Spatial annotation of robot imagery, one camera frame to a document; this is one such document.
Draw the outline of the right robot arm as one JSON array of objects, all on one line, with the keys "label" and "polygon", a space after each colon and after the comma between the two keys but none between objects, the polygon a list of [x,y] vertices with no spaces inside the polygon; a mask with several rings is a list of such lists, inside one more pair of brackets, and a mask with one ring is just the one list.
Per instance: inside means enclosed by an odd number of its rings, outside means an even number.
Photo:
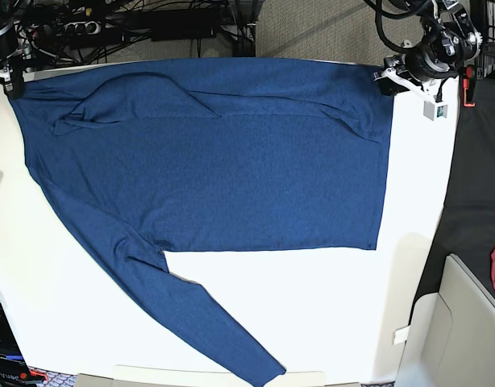
[{"label": "right robot arm", "polygon": [[0,85],[11,99],[31,94],[23,73],[34,67],[89,66],[89,73],[59,81],[77,91],[109,85],[133,100],[172,101],[177,93],[318,93],[370,89],[366,66],[313,60],[227,58],[158,60],[98,67],[97,60],[144,40],[204,40],[234,27],[238,47],[253,48],[244,12],[228,1],[66,3],[0,1]]}]

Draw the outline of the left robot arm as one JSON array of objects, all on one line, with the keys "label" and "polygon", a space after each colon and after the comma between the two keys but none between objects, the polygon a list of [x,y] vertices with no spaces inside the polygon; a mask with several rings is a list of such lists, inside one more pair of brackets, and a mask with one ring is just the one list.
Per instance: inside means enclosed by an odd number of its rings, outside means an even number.
[{"label": "left robot arm", "polygon": [[[432,121],[446,118],[448,104],[443,100],[444,84],[460,78],[463,104],[473,107],[468,97],[477,70],[468,62],[480,54],[482,35],[474,27],[468,12],[457,1],[393,1],[401,10],[384,10],[382,1],[367,1],[374,10],[374,23],[380,41],[394,54],[384,58],[384,68],[373,77],[383,95],[395,96],[410,91],[423,100],[423,115]],[[419,17],[423,30],[417,44],[404,40],[393,43],[385,34],[383,20]]]}]

